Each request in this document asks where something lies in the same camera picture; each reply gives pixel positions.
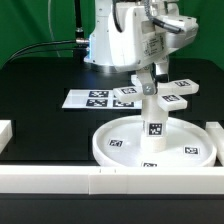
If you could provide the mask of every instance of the white round tray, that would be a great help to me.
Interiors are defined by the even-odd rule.
[[[110,121],[93,136],[93,154],[101,166],[193,167],[213,166],[216,147],[200,127],[169,118],[166,150],[143,154],[140,148],[143,121],[130,116]]]

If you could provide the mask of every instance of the white plastic part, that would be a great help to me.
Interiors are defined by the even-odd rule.
[[[12,138],[12,125],[10,120],[0,120],[0,153]]]
[[[0,166],[0,193],[88,194],[93,171],[94,167]]]
[[[174,34],[166,32],[166,44],[168,48],[183,48],[184,46],[191,44],[198,32],[198,24],[196,19],[187,16],[173,16],[165,15],[160,16],[160,19],[170,25],[179,27],[182,32]]]
[[[160,95],[187,95],[196,93],[199,89],[199,85],[190,79],[183,79],[168,83],[158,83],[158,89]]]
[[[120,15],[124,21],[122,33],[117,31],[113,15],[109,16],[109,40],[112,61],[118,71],[139,70],[155,60],[167,55],[165,33],[156,33],[154,25],[145,15],[144,6],[130,7],[127,3],[118,3],[125,8]]]
[[[159,95],[158,105],[165,111],[187,108],[187,101],[178,95]]]
[[[167,146],[160,153],[142,150],[141,116],[124,117],[101,126],[93,136],[93,153],[101,166],[213,166],[216,147],[208,134],[189,122],[169,118]]]
[[[207,122],[206,131],[216,144],[217,157],[224,166],[224,130],[218,122]]]
[[[0,181],[12,194],[224,194],[222,167],[1,165]]]
[[[96,0],[95,14],[96,27],[90,35],[90,52],[85,62],[97,66],[114,66],[109,44],[108,17],[111,13],[112,0]]]

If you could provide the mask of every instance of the black and white pattern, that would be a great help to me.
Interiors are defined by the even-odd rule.
[[[107,98],[109,96],[109,91],[90,91],[89,92],[89,97],[94,97],[94,98]]]
[[[168,96],[162,96],[162,98],[164,100],[166,100],[167,102],[174,102],[174,101],[178,101],[180,100],[178,97],[176,97],[175,95],[168,95]]]
[[[163,125],[158,124],[149,124],[149,135],[150,136],[161,136],[162,135]]]
[[[175,84],[177,84],[179,87],[184,87],[184,86],[190,86],[191,84],[186,82],[186,81],[178,81],[175,82]]]
[[[131,103],[122,103],[119,100],[113,100],[113,107],[134,107],[134,102]]]
[[[199,148],[185,146],[184,147],[184,153],[185,154],[190,154],[190,155],[199,155]]]
[[[115,139],[110,140],[110,142],[109,142],[109,145],[110,146],[114,146],[114,147],[121,147],[122,144],[123,144],[123,141],[121,141],[121,140],[115,140]]]
[[[146,162],[143,162],[142,166],[143,167],[157,167],[157,164],[156,163],[146,163]]]
[[[124,94],[133,94],[133,93],[137,93],[137,91],[134,88],[125,88],[125,89],[121,89],[121,91]]]
[[[86,106],[87,107],[107,107],[108,100],[102,99],[88,99]]]

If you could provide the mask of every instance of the black table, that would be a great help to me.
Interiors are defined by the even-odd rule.
[[[175,59],[170,81],[191,79],[197,94],[170,116],[201,127],[224,123],[224,72],[200,59]],[[13,138],[0,164],[97,165],[92,136],[102,124],[140,110],[64,110],[70,89],[130,85],[130,74],[103,74],[72,58],[30,58],[0,72],[0,119],[13,122]],[[223,223],[222,195],[0,195],[1,223]]]

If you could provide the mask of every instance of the white block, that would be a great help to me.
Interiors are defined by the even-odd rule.
[[[134,168],[127,194],[223,194],[223,168]]]
[[[0,153],[12,138],[12,125],[9,120],[0,121]]]
[[[224,130],[218,122],[207,122],[206,132],[217,147],[217,157],[224,166]]]
[[[88,194],[94,167],[0,166],[0,193]]]
[[[169,83],[159,83],[159,95],[187,95],[196,93],[199,90],[199,85],[190,79],[175,80]]]
[[[181,110],[187,108],[187,101],[178,95],[159,95],[158,105],[165,111]]]
[[[89,194],[126,194],[126,192],[125,169],[101,167],[89,175]]]
[[[146,98],[143,94],[141,86],[128,86],[122,88],[115,88],[114,95],[122,102],[129,103],[142,100]]]

